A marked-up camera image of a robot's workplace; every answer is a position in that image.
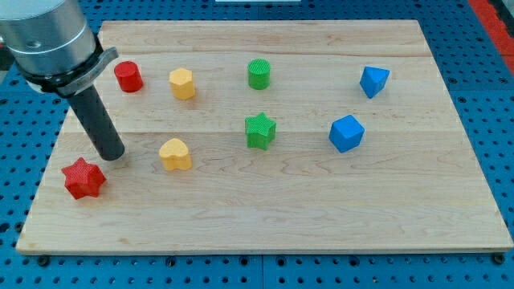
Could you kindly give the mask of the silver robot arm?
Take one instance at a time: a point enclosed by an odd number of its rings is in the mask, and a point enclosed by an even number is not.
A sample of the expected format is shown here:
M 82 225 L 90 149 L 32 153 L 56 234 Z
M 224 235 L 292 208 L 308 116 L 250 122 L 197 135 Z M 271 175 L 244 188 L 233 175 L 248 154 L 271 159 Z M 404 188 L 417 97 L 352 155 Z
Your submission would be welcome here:
M 1 37 L 34 90 L 69 103 L 102 159 L 124 154 L 94 86 L 118 52 L 102 47 L 77 1 L 1 0 Z

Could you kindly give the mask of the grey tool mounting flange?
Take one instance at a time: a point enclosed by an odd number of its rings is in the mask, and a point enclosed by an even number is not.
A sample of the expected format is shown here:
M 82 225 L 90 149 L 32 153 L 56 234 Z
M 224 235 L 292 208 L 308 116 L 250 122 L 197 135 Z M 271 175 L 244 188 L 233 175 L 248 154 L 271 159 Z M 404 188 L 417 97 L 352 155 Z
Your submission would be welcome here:
M 37 92 L 56 93 L 71 97 L 93 85 L 94 80 L 114 59 L 119 57 L 115 47 L 105 50 L 95 37 L 96 49 L 83 63 L 71 70 L 58 74 L 34 74 L 24 70 L 24 78 Z

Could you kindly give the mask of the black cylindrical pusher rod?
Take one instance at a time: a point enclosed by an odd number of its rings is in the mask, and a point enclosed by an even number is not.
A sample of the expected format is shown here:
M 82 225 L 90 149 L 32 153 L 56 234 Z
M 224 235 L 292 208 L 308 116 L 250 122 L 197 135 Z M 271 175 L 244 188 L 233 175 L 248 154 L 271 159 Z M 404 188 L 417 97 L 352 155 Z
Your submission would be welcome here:
M 66 100 L 100 157 L 105 161 L 120 158 L 124 144 L 96 88 L 92 85 Z

